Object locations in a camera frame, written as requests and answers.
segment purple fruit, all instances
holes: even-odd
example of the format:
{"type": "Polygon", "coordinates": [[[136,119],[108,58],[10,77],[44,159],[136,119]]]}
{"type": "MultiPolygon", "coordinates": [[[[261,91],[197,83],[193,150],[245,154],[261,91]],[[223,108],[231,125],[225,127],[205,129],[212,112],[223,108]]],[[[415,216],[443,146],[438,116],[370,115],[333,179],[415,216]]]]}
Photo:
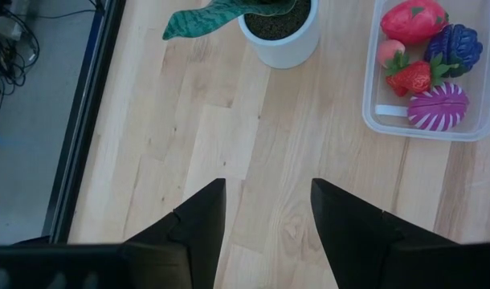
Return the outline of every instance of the purple fruit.
{"type": "Polygon", "coordinates": [[[463,120],[469,104],[462,88],[446,82],[411,97],[407,115],[417,128],[445,132],[463,120]]]}

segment white plant pot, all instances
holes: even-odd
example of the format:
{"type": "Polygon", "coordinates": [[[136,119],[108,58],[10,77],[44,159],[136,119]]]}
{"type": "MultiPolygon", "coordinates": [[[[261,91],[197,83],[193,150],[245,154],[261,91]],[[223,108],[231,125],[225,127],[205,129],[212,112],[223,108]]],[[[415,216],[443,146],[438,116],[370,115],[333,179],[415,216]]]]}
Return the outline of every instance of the white plant pot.
{"type": "Polygon", "coordinates": [[[268,66],[286,69],[302,64],[315,51],[320,28],[318,26],[318,1],[311,0],[309,16],[302,27],[294,34],[279,40],[264,40],[252,34],[245,24],[243,15],[239,16],[239,27],[254,47],[259,59],[268,66]]]}

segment wooden floor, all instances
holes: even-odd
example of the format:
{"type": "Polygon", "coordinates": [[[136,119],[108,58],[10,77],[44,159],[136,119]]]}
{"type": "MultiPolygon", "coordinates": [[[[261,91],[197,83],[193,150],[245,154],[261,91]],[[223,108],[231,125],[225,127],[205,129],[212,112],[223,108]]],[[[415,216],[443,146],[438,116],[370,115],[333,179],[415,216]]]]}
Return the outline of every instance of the wooden floor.
{"type": "Polygon", "coordinates": [[[322,177],[458,242],[490,240],[490,137],[377,134],[361,118],[374,1],[321,0],[302,66],[264,66],[237,22],[161,40],[199,0],[128,0],[71,242],[118,242],[227,179],[217,288],[336,288],[309,203],[322,177]]]}

